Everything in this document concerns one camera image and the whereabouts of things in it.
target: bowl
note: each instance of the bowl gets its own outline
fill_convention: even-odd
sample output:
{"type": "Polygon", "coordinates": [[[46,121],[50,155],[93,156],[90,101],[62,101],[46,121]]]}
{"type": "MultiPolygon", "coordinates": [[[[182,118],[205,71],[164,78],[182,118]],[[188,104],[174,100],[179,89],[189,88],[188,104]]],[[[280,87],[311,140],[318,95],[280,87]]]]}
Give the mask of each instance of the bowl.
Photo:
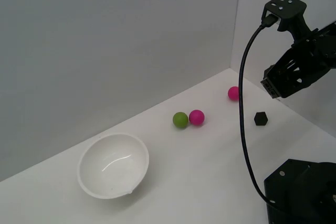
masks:
{"type": "Polygon", "coordinates": [[[95,141],[82,155],[77,178],[80,187],[99,199],[130,194],[145,176],[149,164],[144,143],[126,133],[95,141]]]}

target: black cable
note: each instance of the black cable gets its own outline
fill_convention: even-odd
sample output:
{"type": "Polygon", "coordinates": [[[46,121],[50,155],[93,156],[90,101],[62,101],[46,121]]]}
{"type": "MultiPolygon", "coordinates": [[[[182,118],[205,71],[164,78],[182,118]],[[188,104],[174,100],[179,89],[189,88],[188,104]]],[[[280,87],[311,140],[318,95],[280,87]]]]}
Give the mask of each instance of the black cable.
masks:
{"type": "Polygon", "coordinates": [[[276,21],[278,20],[278,18],[274,15],[269,15],[268,17],[265,18],[265,20],[262,21],[261,25],[258,27],[258,29],[254,32],[254,34],[252,35],[251,39],[249,40],[249,42],[247,43],[247,46],[245,48],[243,57],[242,57],[242,61],[240,64],[240,70],[239,70],[239,79],[238,79],[238,92],[239,92],[239,122],[240,122],[240,136],[242,139],[242,146],[243,146],[243,152],[244,152],[244,157],[245,157],[245,161],[246,161],[246,165],[247,165],[247,169],[248,172],[250,174],[252,183],[254,185],[254,188],[257,190],[257,193],[259,194],[259,196],[264,200],[264,202],[271,206],[273,209],[277,210],[277,211],[281,211],[285,214],[285,211],[283,211],[282,209],[280,209],[279,207],[277,207],[275,205],[275,203],[271,202],[260,190],[256,178],[254,176],[253,173],[253,169],[251,166],[251,162],[248,156],[248,151],[247,151],[247,146],[246,146],[246,139],[245,139],[245,126],[244,126],[244,105],[243,105],[243,77],[244,77],[244,67],[245,67],[245,62],[246,62],[246,58],[247,58],[247,54],[251,48],[251,45],[253,43],[253,41],[256,39],[256,37],[258,36],[258,34],[265,28],[265,27],[270,27],[272,26],[276,21]]]}

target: pink ball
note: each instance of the pink ball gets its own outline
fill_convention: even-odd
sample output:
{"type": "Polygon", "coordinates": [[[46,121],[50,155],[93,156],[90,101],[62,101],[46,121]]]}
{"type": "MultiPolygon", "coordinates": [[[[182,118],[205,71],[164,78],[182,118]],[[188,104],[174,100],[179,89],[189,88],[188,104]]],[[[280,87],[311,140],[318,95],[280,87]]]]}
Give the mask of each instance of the pink ball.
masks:
{"type": "Polygon", "coordinates": [[[233,86],[229,89],[229,91],[227,92],[227,95],[229,96],[229,98],[232,101],[238,101],[239,100],[239,91],[238,91],[238,87],[233,86]]]}
{"type": "Polygon", "coordinates": [[[193,110],[189,114],[189,121],[191,124],[199,126],[204,122],[204,113],[200,110],[193,110]]]}

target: gray wall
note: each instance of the gray wall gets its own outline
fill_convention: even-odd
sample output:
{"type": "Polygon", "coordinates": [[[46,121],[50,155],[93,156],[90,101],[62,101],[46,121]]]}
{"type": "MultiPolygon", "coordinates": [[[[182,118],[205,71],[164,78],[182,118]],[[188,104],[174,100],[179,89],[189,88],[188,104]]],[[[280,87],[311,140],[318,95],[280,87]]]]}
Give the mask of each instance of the gray wall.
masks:
{"type": "Polygon", "coordinates": [[[0,0],[0,180],[228,68],[236,5],[0,0]]]}
{"type": "MultiPolygon", "coordinates": [[[[238,71],[241,56],[253,32],[260,25],[264,5],[270,0],[239,0],[231,67],[238,71]]],[[[311,29],[323,28],[336,20],[336,0],[302,0],[308,7],[305,12],[311,29]]],[[[277,25],[265,29],[253,44],[246,61],[245,76],[260,85],[264,70],[290,48],[290,33],[280,33],[277,25]]],[[[312,123],[336,137],[336,70],[330,71],[307,89],[281,101],[312,123]]]]}

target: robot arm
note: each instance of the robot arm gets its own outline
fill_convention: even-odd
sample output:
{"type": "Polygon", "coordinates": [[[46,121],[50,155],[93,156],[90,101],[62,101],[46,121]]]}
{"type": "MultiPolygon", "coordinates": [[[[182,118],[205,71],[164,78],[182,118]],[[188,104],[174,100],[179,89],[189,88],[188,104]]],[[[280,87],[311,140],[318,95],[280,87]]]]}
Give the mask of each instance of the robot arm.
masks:
{"type": "Polygon", "coordinates": [[[272,98],[286,98],[336,68],[336,22],[311,31],[303,17],[306,8],[300,0],[271,0],[265,5],[262,19],[277,16],[278,31],[289,31],[294,39],[291,48],[264,72],[261,84],[272,98]]]}

